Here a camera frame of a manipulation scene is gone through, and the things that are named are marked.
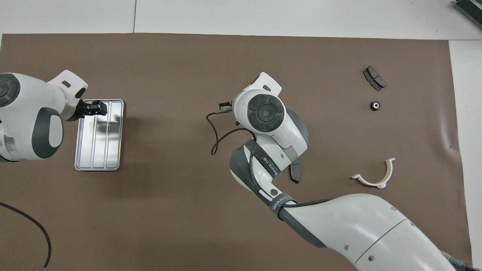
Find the cable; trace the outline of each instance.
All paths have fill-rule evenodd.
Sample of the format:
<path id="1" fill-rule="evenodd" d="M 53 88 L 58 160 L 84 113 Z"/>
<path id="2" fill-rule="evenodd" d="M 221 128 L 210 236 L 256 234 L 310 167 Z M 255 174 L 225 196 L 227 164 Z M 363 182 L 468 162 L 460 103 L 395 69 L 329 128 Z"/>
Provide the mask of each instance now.
<path id="1" fill-rule="evenodd" d="M 232 111 L 232 109 L 226 109 L 226 110 L 211 112 L 211 113 L 206 115 L 206 120 L 209 122 L 209 124 L 211 125 L 211 127 L 214 130 L 214 134 L 216 135 L 216 143 L 214 143 L 213 148 L 211 149 L 211 155 L 215 155 L 217 153 L 219 142 L 221 142 L 224 138 L 226 138 L 226 136 L 228 136 L 228 135 L 230 135 L 230 134 L 232 134 L 236 131 L 241 131 L 241 130 L 248 131 L 253 136 L 253 140 L 256 141 L 256 135 L 251 130 L 248 130 L 246 128 L 236 128 L 234 130 L 231 130 L 231 131 L 227 132 L 221 138 L 218 137 L 216 127 L 214 126 L 213 122 L 209 119 L 209 117 L 212 116 L 212 115 L 216 115 L 216 114 L 228 113 L 230 111 Z"/>
<path id="2" fill-rule="evenodd" d="M 8 205 L 8 204 L 5 204 L 5 203 L 2 203 L 0 202 L 0 205 L 7 208 L 7 209 L 10 209 L 20 215 L 22 215 L 23 217 L 29 219 L 30 221 L 32 221 L 35 225 L 37 225 L 37 227 L 39 227 L 42 232 L 43 232 L 43 235 L 45 235 L 45 239 L 47 239 L 47 246 L 49 247 L 49 253 L 47 255 L 47 260 L 45 261 L 45 264 L 43 265 L 43 268 L 45 269 L 47 267 L 47 265 L 49 264 L 49 261 L 50 261 L 50 254 L 52 253 L 52 246 L 50 244 L 50 238 L 49 238 L 49 234 L 47 233 L 47 231 L 45 230 L 45 228 L 38 222 L 36 221 L 33 217 L 27 215 L 26 213 Z"/>

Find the white curved bracket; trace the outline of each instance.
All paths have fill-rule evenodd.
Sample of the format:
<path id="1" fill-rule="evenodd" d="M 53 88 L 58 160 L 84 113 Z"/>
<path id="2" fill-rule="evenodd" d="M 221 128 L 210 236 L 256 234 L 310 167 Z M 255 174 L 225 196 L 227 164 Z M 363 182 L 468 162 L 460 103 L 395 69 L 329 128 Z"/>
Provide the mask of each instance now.
<path id="1" fill-rule="evenodd" d="M 387 162 L 387 173 L 385 174 L 385 177 L 383 177 L 383 179 L 377 183 L 369 183 L 367 181 L 365 181 L 365 179 L 363 179 L 363 177 L 360 175 L 360 174 L 355 174 L 352 176 L 353 179 L 358 179 L 360 182 L 366 184 L 366 185 L 369 185 L 369 186 L 376 186 L 378 188 L 385 188 L 385 186 L 387 186 L 387 182 L 388 180 L 390 180 L 390 177 L 393 173 L 393 164 L 392 164 L 392 161 L 395 160 L 395 158 L 390 158 L 390 159 L 387 159 L 385 160 L 385 162 Z"/>

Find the metal tray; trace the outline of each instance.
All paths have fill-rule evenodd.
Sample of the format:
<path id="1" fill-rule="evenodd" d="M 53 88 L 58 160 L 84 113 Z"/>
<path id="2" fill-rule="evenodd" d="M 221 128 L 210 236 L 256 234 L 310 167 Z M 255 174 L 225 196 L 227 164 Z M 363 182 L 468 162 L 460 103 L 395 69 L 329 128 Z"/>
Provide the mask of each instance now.
<path id="1" fill-rule="evenodd" d="M 81 171 L 112 171 L 119 168 L 121 158 L 124 101 L 95 99 L 107 105 L 106 116 L 85 116 L 79 119 L 75 169 Z"/>

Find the velcro strap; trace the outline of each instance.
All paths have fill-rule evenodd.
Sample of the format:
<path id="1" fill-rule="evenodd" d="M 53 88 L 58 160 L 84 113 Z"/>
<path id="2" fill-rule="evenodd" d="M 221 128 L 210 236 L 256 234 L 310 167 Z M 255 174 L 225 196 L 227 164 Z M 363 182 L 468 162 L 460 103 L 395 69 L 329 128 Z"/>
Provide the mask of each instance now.
<path id="1" fill-rule="evenodd" d="M 253 154 L 253 156 L 258 159 L 259 163 L 266 169 L 266 171 L 268 171 L 273 179 L 281 173 L 280 168 L 275 164 L 273 159 L 265 152 L 265 150 L 258 145 L 258 143 L 250 139 L 244 145 Z"/>
<path id="2" fill-rule="evenodd" d="M 271 211 L 276 215 L 276 217 L 278 217 L 278 213 L 280 212 L 281 207 L 283 207 L 283 205 L 288 201 L 296 202 L 290 195 L 286 193 L 279 194 L 271 201 L 269 207 L 271 208 Z"/>

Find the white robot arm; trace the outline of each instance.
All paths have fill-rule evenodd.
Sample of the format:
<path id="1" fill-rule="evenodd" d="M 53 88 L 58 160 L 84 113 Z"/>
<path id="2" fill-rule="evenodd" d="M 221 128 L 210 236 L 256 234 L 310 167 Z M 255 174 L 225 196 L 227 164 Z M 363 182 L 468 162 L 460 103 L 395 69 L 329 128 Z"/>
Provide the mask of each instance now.
<path id="1" fill-rule="evenodd" d="M 81 100 L 87 87 L 68 70 L 49 82 L 0 74 L 0 162 L 47 159 L 62 143 L 62 121 L 106 115 L 105 104 Z"/>
<path id="2" fill-rule="evenodd" d="M 352 194 L 297 204 L 272 184 L 308 147 L 308 130 L 278 98 L 280 91 L 263 72 L 234 99 L 237 121 L 256 133 L 256 141 L 232 153 L 233 177 L 303 239 L 341 253 L 360 271 L 453 271 L 422 231 L 380 197 Z"/>

